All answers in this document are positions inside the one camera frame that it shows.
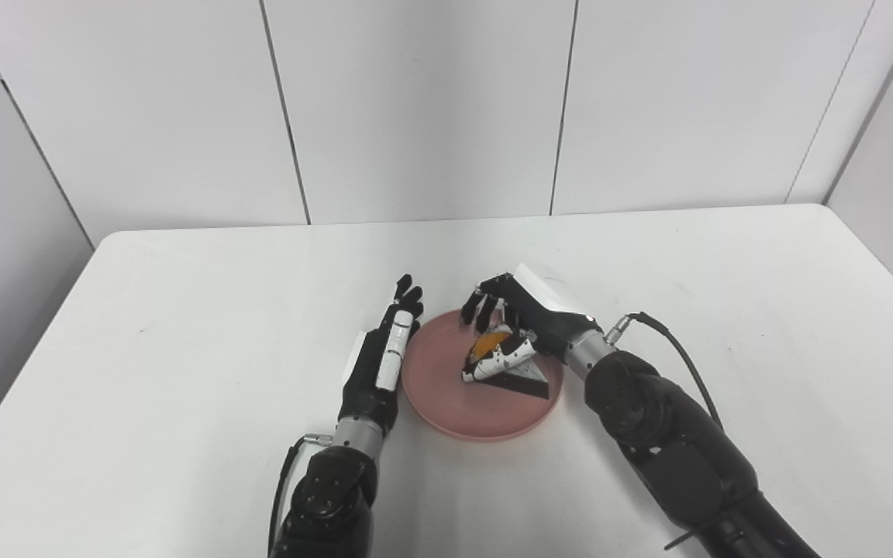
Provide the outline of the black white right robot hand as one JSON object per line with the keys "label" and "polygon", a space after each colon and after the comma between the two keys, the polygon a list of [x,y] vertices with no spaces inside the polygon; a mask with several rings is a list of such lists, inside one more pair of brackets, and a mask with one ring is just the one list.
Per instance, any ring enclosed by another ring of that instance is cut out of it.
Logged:
{"label": "black white right robot hand", "polygon": [[571,296],[567,283],[545,267],[521,263],[513,272],[482,281],[461,307],[460,320],[486,333],[497,308],[509,336],[462,367],[462,381],[468,384],[484,384],[537,354],[557,358],[585,379],[612,352],[598,321]]}

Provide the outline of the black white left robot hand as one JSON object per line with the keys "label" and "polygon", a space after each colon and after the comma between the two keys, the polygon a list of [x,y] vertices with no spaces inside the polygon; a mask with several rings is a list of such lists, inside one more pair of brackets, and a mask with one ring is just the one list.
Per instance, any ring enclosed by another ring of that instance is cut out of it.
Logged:
{"label": "black white left robot hand", "polygon": [[378,325],[363,332],[350,358],[338,419],[363,419],[386,437],[398,417],[398,385],[406,349],[419,331],[424,312],[422,287],[411,274],[396,282],[395,293]]}

